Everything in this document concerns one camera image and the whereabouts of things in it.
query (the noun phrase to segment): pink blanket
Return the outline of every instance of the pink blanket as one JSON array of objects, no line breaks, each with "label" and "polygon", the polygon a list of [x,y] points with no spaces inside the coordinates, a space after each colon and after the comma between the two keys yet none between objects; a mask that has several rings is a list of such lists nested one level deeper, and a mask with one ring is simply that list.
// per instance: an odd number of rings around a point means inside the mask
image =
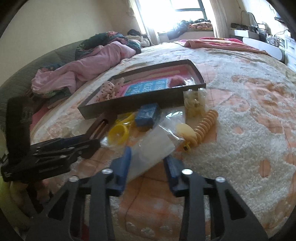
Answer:
[{"label": "pink blanket", "polygon": [[252,53],[263,53],[269,55],[267,52],[244,44],[238,39],[200,38],[195,40],[179,40],[175,41],[174,43],[192,49],[215,48],[224,50],[248,51]]},{"label": "pink blanket", "polygon": [[136,51],[118,41],[106,46],[98,46],[83,59],[72,61],[55,71],[37,71],[32,79],[32,90],[38,94],[45,94],[53,90],[68,87],[73,94],[86,81],[97,77],[124,58],[130,58]]}]

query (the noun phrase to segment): drawer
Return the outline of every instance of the drawer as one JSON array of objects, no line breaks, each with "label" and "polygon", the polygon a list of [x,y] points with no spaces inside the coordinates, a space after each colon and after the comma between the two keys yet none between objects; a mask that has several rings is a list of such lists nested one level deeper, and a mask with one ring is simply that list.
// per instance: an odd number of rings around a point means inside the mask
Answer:
[{"label": "drawer", "polygon": [[288,53],[286,53],[285,64],[292,70],[296,72],[296,58]]},{"label": "drawer", "polygon": [[292,55],[296,54],[296,43],[293,40],[286,39],[286,51]]}]

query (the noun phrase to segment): window frame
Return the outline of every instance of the window frame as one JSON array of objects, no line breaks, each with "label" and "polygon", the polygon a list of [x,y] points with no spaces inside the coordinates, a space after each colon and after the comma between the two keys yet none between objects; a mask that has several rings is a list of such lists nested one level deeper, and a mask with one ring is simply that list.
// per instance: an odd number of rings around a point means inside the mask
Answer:
[{"label": "window frame", "polygon": [[195,0],[195,1],[198,1],[200,8],[182,8],[182,9],[175,9],[175,11],[176,12],[199,11],[203,13],[204,19],[208,20],[202,0]]}]

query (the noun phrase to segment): window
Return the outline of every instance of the window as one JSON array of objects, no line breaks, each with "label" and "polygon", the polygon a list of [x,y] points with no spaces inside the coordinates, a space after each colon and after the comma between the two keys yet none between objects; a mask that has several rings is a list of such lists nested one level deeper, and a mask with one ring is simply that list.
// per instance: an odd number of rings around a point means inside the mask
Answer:
[{"label": "window", "polygon": [[202,0],[135,0],[141,17],[159,33],[164,33],[182,21],[207,20]]}]

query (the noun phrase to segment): open box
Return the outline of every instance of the open box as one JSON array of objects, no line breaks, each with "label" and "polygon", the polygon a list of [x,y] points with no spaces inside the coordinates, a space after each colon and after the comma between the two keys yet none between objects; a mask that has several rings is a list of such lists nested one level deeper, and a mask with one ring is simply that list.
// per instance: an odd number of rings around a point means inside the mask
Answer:
[{"label": "open box", "polygon": [[[181,76],[185,85],[169,87],[172,77]],[[190,60],[178,60],[151,65],[111,77],[108,81],[116,84],[124,78],[120,97],[102,102],[96,102],[101,91],[97,88],[85,99],[78,109],[85,119],[98,117],[107,110],[116,114],[127,113],[139,109],[144,104],[158,103],[160,108],[184,105],[183,91],[206,88],[206,83],[200,71]]]}]

